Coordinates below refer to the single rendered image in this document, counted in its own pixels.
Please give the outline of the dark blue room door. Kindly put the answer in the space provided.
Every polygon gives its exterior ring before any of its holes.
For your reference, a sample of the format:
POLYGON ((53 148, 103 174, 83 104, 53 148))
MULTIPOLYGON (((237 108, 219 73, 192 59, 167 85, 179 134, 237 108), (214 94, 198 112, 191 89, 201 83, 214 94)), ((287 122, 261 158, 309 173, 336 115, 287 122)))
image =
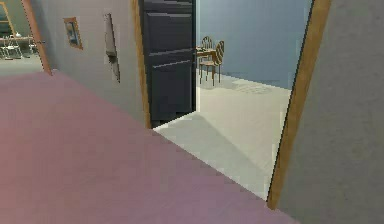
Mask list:
POLYGON ((150 126, 196 110, 196 0, 139 0, 150 126))

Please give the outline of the wooden dining table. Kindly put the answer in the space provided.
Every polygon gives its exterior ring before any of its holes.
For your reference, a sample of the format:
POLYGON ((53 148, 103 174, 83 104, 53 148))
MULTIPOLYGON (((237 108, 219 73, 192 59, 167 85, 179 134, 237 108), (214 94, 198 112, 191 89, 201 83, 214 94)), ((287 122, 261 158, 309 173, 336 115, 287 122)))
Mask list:
POLYGON ((196 48, 196 56, 197 57, 205 57, 205 56, 212 56, 214 57, 216 53, 215 49, 207 49, 207 48, 196 48))

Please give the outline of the wooden framed wall picture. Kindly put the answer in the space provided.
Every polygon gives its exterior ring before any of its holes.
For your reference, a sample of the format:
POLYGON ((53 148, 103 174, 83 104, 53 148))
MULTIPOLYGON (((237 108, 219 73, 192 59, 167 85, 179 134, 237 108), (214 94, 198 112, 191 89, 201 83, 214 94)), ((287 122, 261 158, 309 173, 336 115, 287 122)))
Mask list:
POLYGON ((76 18, 64 18, 64 25, 66 28, 69 45, 77 49, 83 49, 76 18))

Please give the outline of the wooden spindle-back chair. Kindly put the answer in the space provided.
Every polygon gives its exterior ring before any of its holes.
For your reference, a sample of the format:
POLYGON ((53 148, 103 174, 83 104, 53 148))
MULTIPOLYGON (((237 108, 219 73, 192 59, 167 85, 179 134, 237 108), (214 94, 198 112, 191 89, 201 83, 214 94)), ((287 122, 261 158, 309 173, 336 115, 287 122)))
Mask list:
POLYGON ((213 61, 209 63, 209 72, 206 73, 211 73, 212 77, 212 84, 215 84, 215 74, 220 75, 221 74, 221 65, 223 63, 223 57, 224 57, 224 41, 221 40, 217 45, 216 45, 216 53, 215 56, 213 57, 213 61))
MULTIPOLYGON (((213 48, 213 41, 209 36, 205 36, 201 40, 200 48, 207 48, 207 49, 214 49, 213 48)), ((209 63, 213 61, 212 56, 205 56, 205 57, 197 57, 198 58, 198 67, 199 67, 199 74, 202 74, 202 71, 205 70, 206 72, 209 72, 209 63)))

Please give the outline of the grey framed wall picture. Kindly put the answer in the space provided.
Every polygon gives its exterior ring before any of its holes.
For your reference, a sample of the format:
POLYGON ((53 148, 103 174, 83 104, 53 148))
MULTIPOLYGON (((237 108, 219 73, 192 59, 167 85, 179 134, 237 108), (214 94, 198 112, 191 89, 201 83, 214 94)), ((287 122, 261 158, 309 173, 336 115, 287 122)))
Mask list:
POLYGON ((105 52, 112 69, 112 78, 120 82, 120 70, 118 64, 117 50, 115 45, 112 16, 110 13, 104 15, 105 22, 105 52))

